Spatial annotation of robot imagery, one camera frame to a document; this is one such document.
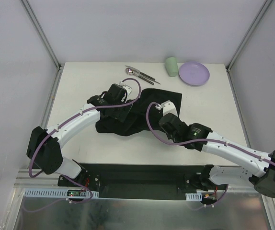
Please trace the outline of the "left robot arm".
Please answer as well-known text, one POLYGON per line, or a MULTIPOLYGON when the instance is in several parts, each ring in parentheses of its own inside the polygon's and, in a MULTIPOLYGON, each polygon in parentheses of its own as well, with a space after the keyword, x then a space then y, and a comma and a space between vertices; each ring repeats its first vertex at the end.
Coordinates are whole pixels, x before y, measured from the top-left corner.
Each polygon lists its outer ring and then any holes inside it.
POLYGON ((37 152, 34 164, 45 174, 62 174, 69 177, 74 186, 83 185, 86 175, 82 172, 82 167, 74 160, 63 157, 61 149, 76 134, 87 126, 94 125, 101 118, 110 116, 120 120, 121 113, 128 112, 132 105, 111 109, 97 107, 125 104, 131 92, 132 88, 128 85, 114 83, 108 91, 90 97, 82 108, 58 124, 47 129, 39 126, 34 128, 27 148, 27 157, 31 159, 41 141, 45 139, 37 152))

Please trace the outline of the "green cup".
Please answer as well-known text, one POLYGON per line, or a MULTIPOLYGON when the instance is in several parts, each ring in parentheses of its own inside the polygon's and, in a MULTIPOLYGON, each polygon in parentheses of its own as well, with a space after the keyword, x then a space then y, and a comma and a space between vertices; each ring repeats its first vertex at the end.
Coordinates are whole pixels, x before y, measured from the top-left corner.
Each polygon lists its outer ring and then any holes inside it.
POLYGON ((170 77, 175 77, 178 74, 178 63, 175 57, 169 57, 165 60, 165 68, 170 77))

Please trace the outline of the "purple plate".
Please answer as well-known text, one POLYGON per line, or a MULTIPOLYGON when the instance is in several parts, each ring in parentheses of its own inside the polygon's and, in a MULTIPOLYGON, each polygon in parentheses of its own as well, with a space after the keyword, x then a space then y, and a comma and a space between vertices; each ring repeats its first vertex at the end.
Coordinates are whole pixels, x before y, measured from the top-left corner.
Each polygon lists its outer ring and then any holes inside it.
POLYGON ((208 82, 210 72, 208 68, 199 62, 186 62, 179 67, 180 79, 191 86, 201 86, 208 82))

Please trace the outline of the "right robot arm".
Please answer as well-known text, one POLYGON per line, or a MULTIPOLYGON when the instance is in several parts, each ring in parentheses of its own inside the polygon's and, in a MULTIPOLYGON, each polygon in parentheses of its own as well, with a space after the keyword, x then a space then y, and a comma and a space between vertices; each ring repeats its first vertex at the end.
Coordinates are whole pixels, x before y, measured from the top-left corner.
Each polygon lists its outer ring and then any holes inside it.
POLYGON ((159 126, 173 143, 220 156, 237 165, 205 167, 206 173, 199 178, 204 189, 211 189, 216 184, 250 185, 260 194, 275 198, 275 150, 267 153, 250 149, 202 124, 187 125, 171 113, 160 119, 159 126))

